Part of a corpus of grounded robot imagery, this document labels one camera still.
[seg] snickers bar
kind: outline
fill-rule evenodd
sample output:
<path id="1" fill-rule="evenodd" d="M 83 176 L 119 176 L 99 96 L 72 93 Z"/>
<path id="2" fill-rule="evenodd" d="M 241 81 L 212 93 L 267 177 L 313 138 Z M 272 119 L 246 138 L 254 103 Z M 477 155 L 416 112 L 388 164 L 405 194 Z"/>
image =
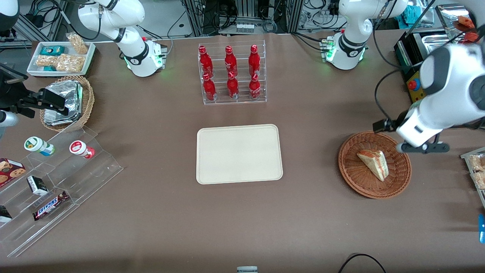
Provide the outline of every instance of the snickers bar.
<path id="1" fill-rule="evenodd" d="M 69 196 L 65 191 L 63 191 L 61 194 L 56 196 L 45 206 L 40 208 L 37 212 L 32 213 L 34 221 L 37 221 L 42 217 L 46 216 L 48 213 L 53 211 L 55 208 L 57 208 L 62 202 L 64 202 L 67 199 L 69 199 Z"/>

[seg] round wicker basket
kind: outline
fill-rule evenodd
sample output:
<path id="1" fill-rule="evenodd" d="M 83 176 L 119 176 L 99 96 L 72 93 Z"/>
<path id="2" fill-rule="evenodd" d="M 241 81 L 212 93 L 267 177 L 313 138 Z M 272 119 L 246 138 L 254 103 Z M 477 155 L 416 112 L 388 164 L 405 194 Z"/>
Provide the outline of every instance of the round wicker basket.
<path id="1" fill-rule="evenodd" d="M 82 76 L 65 76 L 57 80 L 56 82 L 63 82 L 63 81 L 68 81 L 68 80 L 73 80 L 73 81 L 78 81 L 81 86 L 82 86 L 82 116 L 81 118 L 76 121 L 73 124 L 63 124 L 63 125 L 56 125 L 56 126 L 49 126 L 44 122 L 44 114 L 45 110 L 40 110 L 40 122 L 42 125 L 44 125 L 46 128 L 51 129 L 56 132 L 60 132 L 69 125 L 71 125 L 72 130 L 77 130 L 80 129 L 82 126 L 86 124 L 88 121 L 91 111 L 93 110 L 93 105 L 94 105 L 94 93 L 93 93 L 93 88 L 89 84 L 89 81 L 86 80 L 86 78 Z"/>
<path id="2" fill-rule="evenodd" d="M 385 134 L 366 131 L 348 138 L 340 147 L 339 168 L 343 179 L 358 193 L 374 198 L 391 198 L 400 194 L 411 179 L 411 162 L 407 154 L 396 151 L 397 142 Z M 382 182 L 360 160 L 357 153 L 376 149 L 384 153 L 389 176 Z"/>

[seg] clear acrylic bottle rack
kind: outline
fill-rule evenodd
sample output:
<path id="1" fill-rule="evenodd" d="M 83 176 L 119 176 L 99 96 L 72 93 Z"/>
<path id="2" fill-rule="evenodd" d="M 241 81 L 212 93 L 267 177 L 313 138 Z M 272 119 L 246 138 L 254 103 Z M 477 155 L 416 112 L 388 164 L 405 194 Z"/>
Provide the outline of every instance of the clear acrylic bottle rack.
<path id="1" fill-rule="evenodd" d="M 258 46 L 258 54 L 261 59 L 259 68 L 259 83 L 261 84 L 261 93 L 258 100 L 249 99 L 249 82 L 251 76 L 249 75 L 249 54 L 251 53 L 251 46 Z M 255 103 L 268 101 L 268 89 L 266 85 L 266 43 L 265 40 L 245 41 L 245 42 L 224 42 L 224 43 L 206 43 L 199 44 L 205 46 L 207 53 L 212 59 L 214 66 L 213 81 L 217 92 L 217 99 L 210 101 L 206 98 L 204 92 L 202 75 L 204 74 L 200 64 L 200 53 L 198 54 L 198 65 L 200 73 L 200 87 L 202 88 L 202 99 L 205 105 L 208 104 L 235 104 L 235 103 Z M 231 99 L 227 89 L 227 70 L 224 59 L 226 57 L 226 46 L 232 46 L 232 51 L 236 56 L 238 76 L 236 79 L 239 83 L 239 98 Z"/>

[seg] coca-cola bottle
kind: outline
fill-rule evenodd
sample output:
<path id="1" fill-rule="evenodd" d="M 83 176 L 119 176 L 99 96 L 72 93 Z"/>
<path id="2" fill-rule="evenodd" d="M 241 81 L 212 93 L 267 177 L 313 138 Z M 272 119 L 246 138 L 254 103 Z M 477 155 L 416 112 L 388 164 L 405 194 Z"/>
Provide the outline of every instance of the coca-cola bottle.
<path id="1" fill-rule="evenodd" d="M 236 62 L 236 56 L 232 53 L 232 47 L 226 46 L 226 58 L 224 59 L 226 63 L 227 73 L 234 72 L 234 76 L 238 76 L 238 65 Z"/>
<path id="2" fill-rule="evenodd" d="M 259 83 L 258 75 L 254 74 L 249 82 L 249 98 L 252 100 L 257 100 L 259 98 L 259 94 L 261 93 L 260 89 L 261 84 Z"/>
<path id="3" fill-rule="evenodd" d="M 252 45 L 251 46 L 251 54 L 249 55 L 249 76 L 253 76 L 254 74 L 259 75 L 259 64 L 261 58 L 258 54 L 258 46 Z"/>
<path id="4" fill-rule="evenodd" d="M 227 75 L 229 78 L 227 80 L 227 89 L 229 90 L 229 96 L 231 99 L 236 100 L 239 98 L 239 85 L 238 85 L 238 80 L 236 80 L 236 76 L 234 75 L 234 72 L 229 72 Z"/>
<path id="5" fill-rule="evenodd" d="M 204 73 L 209 74 L 209 77 L 214 77 L 214 66 L 212 65 L 212 59 L 210 58 L 209 54 L 207 54 L 207 50 L 205 46 L 199 47 L 200 53 L 200 64 L 202 65 L 202 71 Z"/>
<path id="6" fill-rule="evenodd" d="M 215 101 L 217 99 L 217 93 L 215 92 L 215 84 L 210 79 L 209 73 L 204 73 L 202 76 L 204 79 L 204 92 L 206 93 L 206 98 L 209 101 Z"/>

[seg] brown tablecloth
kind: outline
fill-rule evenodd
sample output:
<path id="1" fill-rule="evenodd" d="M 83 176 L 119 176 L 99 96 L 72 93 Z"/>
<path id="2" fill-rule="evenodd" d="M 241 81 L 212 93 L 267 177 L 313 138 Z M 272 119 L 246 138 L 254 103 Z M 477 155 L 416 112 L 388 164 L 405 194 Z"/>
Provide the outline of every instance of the brown tablecloth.
<path id="1" fill-rule="evenodd" d="M 382 51 L 401 31 L 379 31 Z M 204 106 L 197 44 L 266 39 L 266 104 Z M 373 91 L 391 70 L 372 39 L 351 71 L 323 64 L 291 35 L 176 40 L 166 69 L 134 76 L 113 43 L 97 44 L 89 81 L 96 102 L 87 126 L 126 167 L 78 210 L 18 258 L 0 257 L 6 272 L 337 272 L 351 253 L 376 257 L 388 272 L 485 270 L 477 216 L 483 212 L 460 154 L 485 146 L 484 134 L 447 130 L 447 154 L 411 154 L 409 187 L 389 200 L 355 193 L 337 166 L 341 143 L 383 116 Z M 37 90 L 54 79 L 31 77 Z M 381 86 L 383 107 L 396 117 L 410 102 L 399 74 Z M 196 134 L 204 127 L 278 126 L 279 181 L 200 185 Z M 49 138 L 38 117 L 21 117 L 0 142 L 1 155 L 27 154 L 23 141 Z M 379 272 L 359 257 L 346 272 Z"/>

